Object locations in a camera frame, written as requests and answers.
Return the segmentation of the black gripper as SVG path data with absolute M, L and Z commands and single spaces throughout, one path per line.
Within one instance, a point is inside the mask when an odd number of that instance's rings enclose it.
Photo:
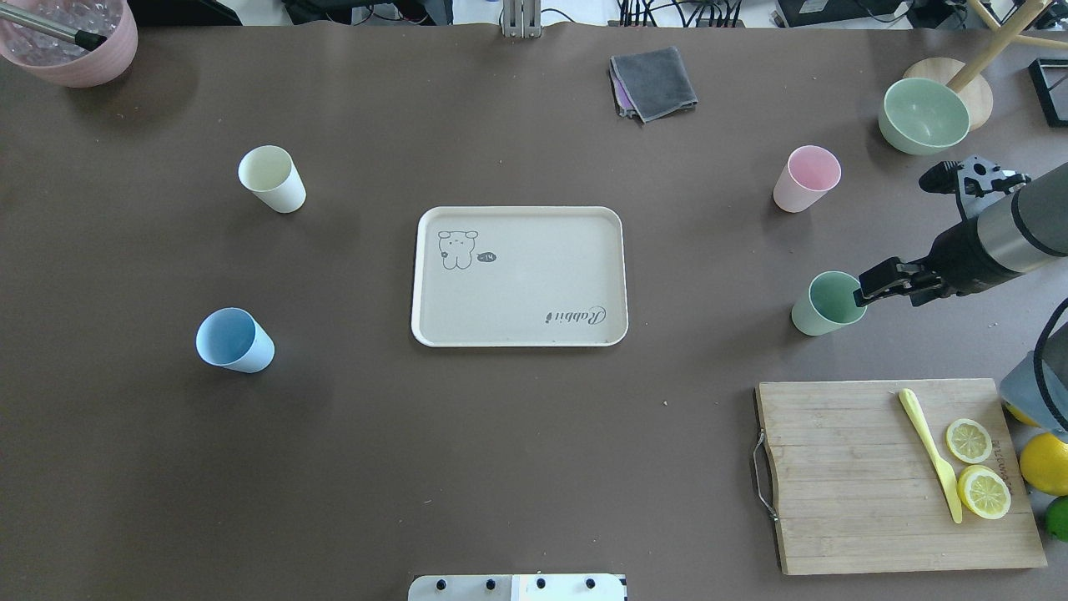
M 923 274 L 928 284 L 938 282 L 916 292 L 916 281 Z M 1018 271 L 1000 265 L 985 251 L 978 220 L 965 220 L 939 235 L 922 259 L 886 259 L 863 271 L 852 295 L 855 306 L 868 306 L 891 296 L 911 296 L 912 306 L 918 307 L 937 298 L 983 292 L 1017 276 Z

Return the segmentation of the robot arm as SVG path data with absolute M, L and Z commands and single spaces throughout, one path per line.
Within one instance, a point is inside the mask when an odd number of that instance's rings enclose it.
M 972 156 L 942 161 L 918 178 L 926 193 L 956 197 L 961 221 L 934 239 L 927 256 L 892 256 L 859 275 L 854 304 L 904 295 L 913 306 L 938 298 L 990 290 L 1067 255 L 1067 168 L 1032 179 Z M 1000 381 L 1018 412 L 1065 440 L 1065 304 L 1058 305 L 1033 350 Z

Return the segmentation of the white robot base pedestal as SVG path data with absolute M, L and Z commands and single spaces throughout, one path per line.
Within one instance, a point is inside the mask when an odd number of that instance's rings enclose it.
M 422 575 L 408 600 L 627 600 L 624 575 L 611 573 L 503 573 Z

